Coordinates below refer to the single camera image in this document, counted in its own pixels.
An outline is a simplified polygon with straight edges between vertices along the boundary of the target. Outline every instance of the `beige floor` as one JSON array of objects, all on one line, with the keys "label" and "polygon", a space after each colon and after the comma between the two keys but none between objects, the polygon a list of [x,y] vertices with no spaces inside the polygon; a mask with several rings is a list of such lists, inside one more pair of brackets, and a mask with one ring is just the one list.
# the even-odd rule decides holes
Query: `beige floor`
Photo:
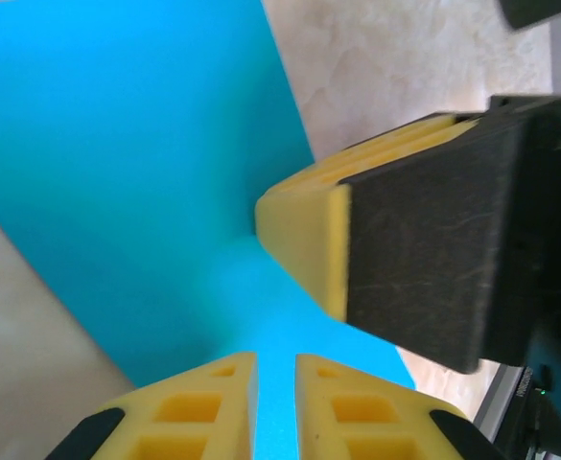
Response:
[{"label": "beige floor", "polygon": [[[485,108],[491,93],[549,92],[549,28],[511,35],[495,5],[267,0],[316,157],[435,110]],[[403,356],[421,391],[470,416],[495,367],[464,377]],[[91,408],[127,390],[0,232],[0,460],[43,458]]]}]

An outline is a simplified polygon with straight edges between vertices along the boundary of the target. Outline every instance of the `blue object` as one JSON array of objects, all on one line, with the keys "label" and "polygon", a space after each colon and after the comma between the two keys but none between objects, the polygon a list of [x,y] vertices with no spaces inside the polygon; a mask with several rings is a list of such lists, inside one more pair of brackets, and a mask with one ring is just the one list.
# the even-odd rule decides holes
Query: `blue object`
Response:
[{"label": "blue object", "polygon": [[259,459],[296,458],[296,353],[412,386],[254,236],[312,161],[259,0],[0,3],[0,225],[136,385],[257,351]]}]

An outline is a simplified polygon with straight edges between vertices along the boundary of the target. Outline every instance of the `yellow foam pad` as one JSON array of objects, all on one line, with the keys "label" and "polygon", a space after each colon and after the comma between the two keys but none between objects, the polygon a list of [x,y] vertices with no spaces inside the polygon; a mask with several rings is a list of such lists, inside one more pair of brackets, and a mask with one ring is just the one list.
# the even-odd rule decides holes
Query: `yellow foam pad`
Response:
[{"label": "yellow foam pad", "polygon": [[92,460],[247,460],[254,451],[256,355],[240,353],[101,407],[126,413]]},{"label": "yellow foam pad", "polygon": [[460,136],[476,121],[444,115],[391,131],[298,172],[257,202],[261,244],[332,317],[346,316],[351,190],[345,177]]},{"label": "yellow foam pad", "polygon": [[430,412],[450,404],[313,355],[297,356],[301,460],[462,460]]}]

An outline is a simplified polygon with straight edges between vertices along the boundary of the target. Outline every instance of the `marble floor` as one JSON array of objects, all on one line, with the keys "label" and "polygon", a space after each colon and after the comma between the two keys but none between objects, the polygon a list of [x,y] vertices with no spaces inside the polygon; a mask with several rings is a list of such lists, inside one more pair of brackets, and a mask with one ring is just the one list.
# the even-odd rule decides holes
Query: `marble floor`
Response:
[{"label": "marble floor", "polygon": [[[436,110],[484,109],[492,93],[551,90],[549,26],[511,34],[495,0],[265,6],[318,159]],[[470,417],[496,368],[485,362],[462,376],[402,356],[419,390]],[[83,407],[129,390],[1,231],[0,362],[0,460],[43,458]],[[91,384],[94,392],[82,390]],[[61,411],[40,404],[58,400]],[[34,409],[41,413],[33,424]]]}]

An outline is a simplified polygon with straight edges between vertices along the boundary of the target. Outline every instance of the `blue paper sheet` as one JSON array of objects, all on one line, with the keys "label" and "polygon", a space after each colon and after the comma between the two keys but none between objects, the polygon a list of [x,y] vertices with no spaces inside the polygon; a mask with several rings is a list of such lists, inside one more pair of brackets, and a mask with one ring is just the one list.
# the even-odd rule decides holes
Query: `blue paper sheet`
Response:
[{"label": "blue paper sheet", "polygon": [[254,236],[312,161],[258,0],[0,4],[0,225],[136,385],[258,352],[258,459],[297,457],[296,353],[412,386]]}]

